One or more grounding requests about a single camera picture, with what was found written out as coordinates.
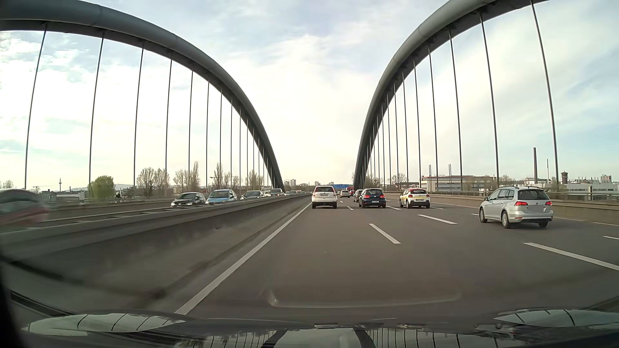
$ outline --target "white suv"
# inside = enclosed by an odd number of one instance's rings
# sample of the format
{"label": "white suv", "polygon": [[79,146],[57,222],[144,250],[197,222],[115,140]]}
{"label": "white suv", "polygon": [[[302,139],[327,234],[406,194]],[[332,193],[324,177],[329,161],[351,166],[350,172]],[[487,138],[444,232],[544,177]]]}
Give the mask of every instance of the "white suv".
{"label": "white suv", "polygon": [[337,195],[333,186],[316,186],[311,195],[311,208],[318,206],[332,206],[337,208]]}

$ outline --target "chimney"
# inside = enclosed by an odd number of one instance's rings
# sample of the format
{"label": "chimney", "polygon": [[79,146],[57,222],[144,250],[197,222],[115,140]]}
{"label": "chimney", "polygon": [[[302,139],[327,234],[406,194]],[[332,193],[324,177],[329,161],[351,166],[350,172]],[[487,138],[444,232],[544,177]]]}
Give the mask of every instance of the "chimney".
{"label": "chimney", "polygon": [[537,149],[533,148],[533,183],[537,184]]}

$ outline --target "dashed white line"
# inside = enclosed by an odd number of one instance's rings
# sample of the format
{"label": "dashed white line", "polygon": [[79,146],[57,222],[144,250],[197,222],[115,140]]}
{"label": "dashed white line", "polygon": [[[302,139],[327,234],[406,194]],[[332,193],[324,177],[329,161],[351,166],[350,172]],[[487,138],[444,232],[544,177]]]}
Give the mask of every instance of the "dashed white line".
{"label": "dashed white line", "polygon": [[214,281],[212,281],[209,285],[207,285],[204,289],[200,290],[192,299],[187,301],[181,308],[177,309],[176,314],[186,315],[192,310],[198,303],[200,303],[203,299],[205,299],[211,291],[215,290],[219,284],[221,284],[227,277],[230,276],[234,271],[236,271],[245,261],[249,260],[250,257],[253,256],[258,250],[260,250],[266,243],[268,243],[271,239],[273,239],[281,230],[283,230],[292,220],[296,219],[297,216],[301,215],[302,212],[307,209],[311,203],[306,205],[303,209],[297,212],[290,220],[286,221],[283,225],[281,225],[277,230],[275,230],[272,234],[270,234],[267,238],[260,242],[260,244],[256,245],[249,253],[245,254],[241,259],[235,262],[232,266],[226,269],[223,273],[221,273]]}
{"label": "dashed white line", "polygon": [[615,224],[607,224],[605,222],[595,222],[595,221],[592,221],[592,223],[598,224],[598,225],[619,226],[619,225],[615,225]]}
{"label": "dashed white line", "polygon": [[445,224],[450,224],[450,225],[457,225],[458,224],[457,222],[447,221],[447,220],[439,219],[437,217],[427,216],[427,215],[423,215],[423,214],[417,214],[417,215],[422,216],[422,217],[427,217],[428,219],[444,222]]}
{"label": "dashed white line", "polygon": [[597,259],[588,258],[587,256],[570,253],[568,251],[563,251],[563,250],[560,250],[560,249],[550,248],[549,246],[545,246],[545,245],[541,245],[541,244],[536,244],[536,243],[523,243],[523,244],[526,244],[526,245],[529,245],[529,246],[534,246],[536,248],[540,248],[540,249],[544,249],[544,250],[548,250],[548,251],[552,251],[553,253],[569,256],[570,258],[579,259],[579,260],[582,260],[582,261],[587,261],[588,263],[596,264],[596,265],[599,265],[599,266],[602,266],[602,267],[614,269],[615,271],[619,271],[619,266],[617,266],[616,264],[607,263],[607,262],[600,261],[600,260],[597,260]]}
{"label": "dashed white line", "polygon": [[370,226],[372,226],[375,230],[378,231],[378,233],[384,235],[385,238],[387,238],[388,240],[391,241],[391,243],[393,244],[400,244],[399,241],[397,241],[395,238],[393,238],[392,236],[388,235],[385,231],[381,230],[380,228],[378,228],[375,224],[370,224]]}
{"label": "dashed white line", "polygon": [[583,222],[583,220],[577,220],[577,219],[568,219],[567,217],[557,217],[557,216],[555,216],[555,219],[561,219],[561,220],[570,220],[570,221],[580,221],[580,222]]}

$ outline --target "concrete barrier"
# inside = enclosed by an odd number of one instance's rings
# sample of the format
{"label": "concrete barrier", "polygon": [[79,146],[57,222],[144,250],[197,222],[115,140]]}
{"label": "concrete barrier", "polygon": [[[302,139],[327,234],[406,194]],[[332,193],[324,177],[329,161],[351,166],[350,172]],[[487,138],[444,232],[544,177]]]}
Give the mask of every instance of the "concrete barrier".
{"label": "concrete barrier", "polygon": [[4,235],[9,288],[67,310],[145,308],[309,203],[287,196]]}
{"label": "concrete barrier", "polygon": [[[399,193],[386,193],[390,197],[399,197]],[[448,194],[430,194],[431,201],[470,207],[479,207],[483,197],[456,196]],[[583,221],[601,222],[604,224],[619,224],[619,206],[612,202],[552,199],[552,210],[555,217]]]}

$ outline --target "car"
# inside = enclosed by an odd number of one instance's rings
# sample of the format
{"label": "car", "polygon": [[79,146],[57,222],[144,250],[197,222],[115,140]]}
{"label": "car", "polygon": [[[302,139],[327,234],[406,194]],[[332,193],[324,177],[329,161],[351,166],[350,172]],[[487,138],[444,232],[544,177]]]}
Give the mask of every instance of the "car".
{"label": "car", "polygon": [[269,195],[271,197],[279,197],[279,196],[283,196],[284,194],[282,193],[282,189],[274,188],[269,191]]}
{"label": "car", "polygon": [[387,199],[383,191],[379,188],[367,188],[359,195],[359,206],[387,208]]}
{"label": "car", "polygon": [[355,191],[355,194],[352,196],[355,202],[359,201],[359,195],[361,194],[362,191],[363,191],[362,189],[358,189]]}
{"label": "car", "polygon": [[210,193],[209,198],[206,200],[209,205],[236,201],[236,193],[231,189],[216,189]]}
{"label": "car", "polygon": [[263,197],[266,197],[266,196],[264,195],[264,193],[262,193],[262,191],[252,190],[252,191],[245,192],[245,194],[241,197],[241,200],[258,199],[258,198],[263,198]]}
{"label": "car", "polygon": [[321,185],[315,187],[314,193],[311,195],[311,208],[315,209],[319,206],[331,206],[337,209],[337,195],[333,186]]}
{"label": "car", "polygon": [[206,198],[200,192],[185,192],[181,193],[170,206],[172,208],[188,207],[188,206],[201,206],[206,204]]}
{"label": "car", "polygon": [[504,228],[534,223],[545,228],[553,219],[552,201],[534,186],[507,186],[494,192],[479,205],[479,221],[500,221]]}
{"label": "car", "polygon": [[400,194],[400,208],[426,207],[430,208],[430,195],[423,188],[407,188]]}

